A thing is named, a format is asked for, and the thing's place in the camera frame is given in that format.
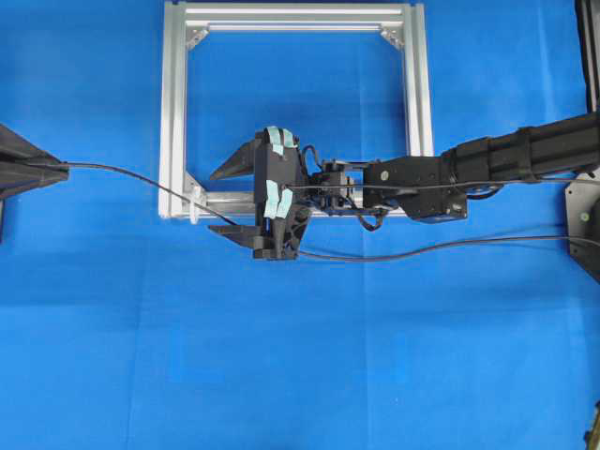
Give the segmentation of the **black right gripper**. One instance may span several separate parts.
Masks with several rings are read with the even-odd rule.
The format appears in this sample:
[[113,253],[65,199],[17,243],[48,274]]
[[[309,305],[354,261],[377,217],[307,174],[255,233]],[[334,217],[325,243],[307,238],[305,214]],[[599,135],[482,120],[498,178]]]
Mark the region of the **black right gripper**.
[[301,187],[308,180],[298,141],[286,128],[266,127],[254,141],[241,145],[215,169],[210,180],[254,174],[255,222],[250,225],[209,225],[218,236],[243,248],[253,248],[253,257],[264,260],[294,260],[310,220]]

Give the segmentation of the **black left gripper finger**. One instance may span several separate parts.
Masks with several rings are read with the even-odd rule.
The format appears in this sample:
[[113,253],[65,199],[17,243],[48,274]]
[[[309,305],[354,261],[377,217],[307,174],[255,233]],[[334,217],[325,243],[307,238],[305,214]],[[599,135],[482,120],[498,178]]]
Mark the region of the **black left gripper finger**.
[[1,199],[67,181],[68,170],[22,164],[1,165]]
[[4,125],[0,125],[0,147],[2,162],[33,163],[41,165],[61,163],[58,158],[39,149]]

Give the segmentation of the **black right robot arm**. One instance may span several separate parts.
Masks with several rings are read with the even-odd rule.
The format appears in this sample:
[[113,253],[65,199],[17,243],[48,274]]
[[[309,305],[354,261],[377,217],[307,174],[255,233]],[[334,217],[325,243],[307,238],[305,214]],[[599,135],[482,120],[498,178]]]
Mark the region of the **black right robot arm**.
[[252,176],[255,222],[229,221],[211,231],[250,249],[256,259],[286,261],[299,255],[315,211],[355,217],[370,232],[396,210],[420,222],[463,219],[469,201],[490,198],[509,184],[598,169],[599,115],[465,142],[437,157],[330,159],[319,161],[311,172],[307,156],[315,153],[286,128],[257,132],[211,175],[214,180]]

